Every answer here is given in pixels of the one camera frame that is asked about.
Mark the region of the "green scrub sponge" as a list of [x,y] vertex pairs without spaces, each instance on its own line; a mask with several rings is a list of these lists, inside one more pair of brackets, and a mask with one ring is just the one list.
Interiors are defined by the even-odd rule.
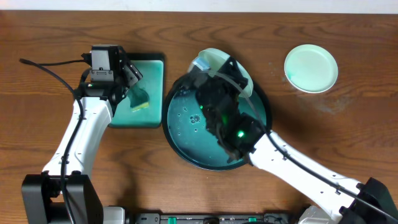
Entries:
[[132,111],[138,111],[149,106],[149,95],[142,88],[131,88],[128,91],[127,96],[129,97],[130,108]]

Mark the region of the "mint plate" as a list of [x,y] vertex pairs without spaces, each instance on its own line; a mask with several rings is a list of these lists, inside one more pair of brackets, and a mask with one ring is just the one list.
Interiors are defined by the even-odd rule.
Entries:
[[[191,72],[195,67],[202,70],[214,70],[217,72],[229,58],[230,55],[222,50],[207,48],[198,53],[198,56],[189,65],[187,72]],[[245,92],[247,96],[251,96],[254,88],[251,76],[239,62],[236,63],[242,76],[248,80],[248,84],[243,88],[243,92]]]
[[287,54],[284,73],[294,88],[306,93],[323,93],[336,83],[338,65],[323,47],[303,44]]

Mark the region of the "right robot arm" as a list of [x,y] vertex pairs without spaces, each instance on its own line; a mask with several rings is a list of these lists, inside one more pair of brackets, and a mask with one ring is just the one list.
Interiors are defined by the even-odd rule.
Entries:
[[268,128],[244,90],[248,79],[230,57],[213,70],[207,60],[192,62],[195,98],[206,129],[231,160],[246,159],[297,189],[337,223],[397,223],[397,207],[384,184],[365,184],[315,162]]

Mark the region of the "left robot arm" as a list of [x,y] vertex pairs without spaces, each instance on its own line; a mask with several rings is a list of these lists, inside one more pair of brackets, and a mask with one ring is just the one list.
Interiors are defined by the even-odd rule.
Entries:
[[133,223],[124,207],[103,206],[90,175],[105,129],[138,71],[124,59],[95,59],[71,89],[73,114],[60,145],[40,174],[22,182],[29,223]]

